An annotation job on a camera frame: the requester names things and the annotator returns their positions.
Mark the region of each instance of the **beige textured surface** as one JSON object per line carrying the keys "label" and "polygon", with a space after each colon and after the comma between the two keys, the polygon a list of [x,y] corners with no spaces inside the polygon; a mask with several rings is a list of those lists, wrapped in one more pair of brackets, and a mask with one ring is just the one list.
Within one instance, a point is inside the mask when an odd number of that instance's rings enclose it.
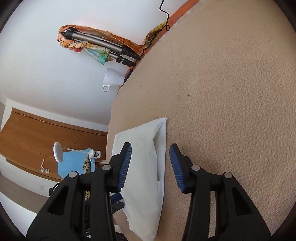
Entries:
{"label": "beige textured surface", "polygon": [[296,201],[295,63],[296,34],[272,0],[203,1],[140,62],[113,102],[107,160],[115,134],[168,118],[155,240],[180,241],[189,207],[171,143],[208,172],[232,172],[272,233],[283,222]]}

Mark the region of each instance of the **door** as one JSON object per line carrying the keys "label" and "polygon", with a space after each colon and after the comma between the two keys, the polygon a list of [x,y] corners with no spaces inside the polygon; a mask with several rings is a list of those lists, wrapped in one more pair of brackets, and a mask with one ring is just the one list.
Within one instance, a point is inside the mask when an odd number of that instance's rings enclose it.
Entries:
{"label": "door", "polygon": [[[75,150],[99,150],[102,155],[96,161],[106,158],[106,132],[67,125],[17,109],[12,110],[0,133],[0,154],[30,173],[61,180],[53,155],[55,142]],[[49,173],[40,170],[43,159],[43,167],[49,169]]]}

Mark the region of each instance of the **white cloth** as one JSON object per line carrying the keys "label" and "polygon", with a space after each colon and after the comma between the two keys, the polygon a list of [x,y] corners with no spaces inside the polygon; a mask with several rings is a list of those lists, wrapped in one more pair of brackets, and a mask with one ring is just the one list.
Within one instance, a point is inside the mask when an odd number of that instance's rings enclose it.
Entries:
{"label": "white cloth", "polygon": [[112,155],[124,143],[132,147],[125,185],[121,190],[130,230],[143,241],[153,241],[158,230],[164,192],[166,118],[118,133]]}

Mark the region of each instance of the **white mug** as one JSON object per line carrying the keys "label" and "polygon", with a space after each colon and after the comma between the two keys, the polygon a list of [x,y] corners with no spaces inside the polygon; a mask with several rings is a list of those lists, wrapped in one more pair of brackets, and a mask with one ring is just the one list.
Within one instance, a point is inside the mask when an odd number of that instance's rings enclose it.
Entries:
{"label": "white mug", "polygon": [[103,80],[103,91],[107,92],[111,86],[122,86],[125,77],[117,73],[113,69],[107,69]]}

